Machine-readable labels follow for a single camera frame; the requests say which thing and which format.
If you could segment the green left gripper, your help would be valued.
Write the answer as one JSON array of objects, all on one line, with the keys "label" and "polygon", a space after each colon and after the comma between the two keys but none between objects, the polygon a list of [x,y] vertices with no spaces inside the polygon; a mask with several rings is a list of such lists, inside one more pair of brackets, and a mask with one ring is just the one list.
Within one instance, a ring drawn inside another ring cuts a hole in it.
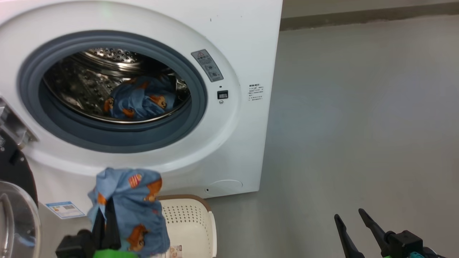
[{"label": "green left gripper", "polygon": [[103,250],[105,248],[105,217],[100,209],[97,209],[92,235],[96,249],[93,258],[139,257],[136,253],[119,251],[121,248],[121,239],[113,198],[110,198],[107,202],[107,248],[111,250]]}]

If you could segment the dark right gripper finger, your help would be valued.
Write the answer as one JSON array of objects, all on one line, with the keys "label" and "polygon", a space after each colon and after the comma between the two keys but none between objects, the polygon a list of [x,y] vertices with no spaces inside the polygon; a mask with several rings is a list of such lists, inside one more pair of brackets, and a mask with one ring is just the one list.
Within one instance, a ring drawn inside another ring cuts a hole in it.
[{"label": "dark right gripper finger", "polygon": [[381,256],[388,257],[389,255],[389,244],[385,241],[386,232],[377,224],[372,217],[365,212],[364,209],[360,209],[360,217],[363,220],[365,226],[370,229],[378,246],[381,249]]},{"label": "dark right gripper finger", "polygon": [[364,258],[363,253],[354,245],[354,242],[349,237],[349,234],[346,232],[346,225],[339,216],[339,214],[334,215],[335,224],[338,230],[340,241],[342,244],[343,252],[346,258]]}]

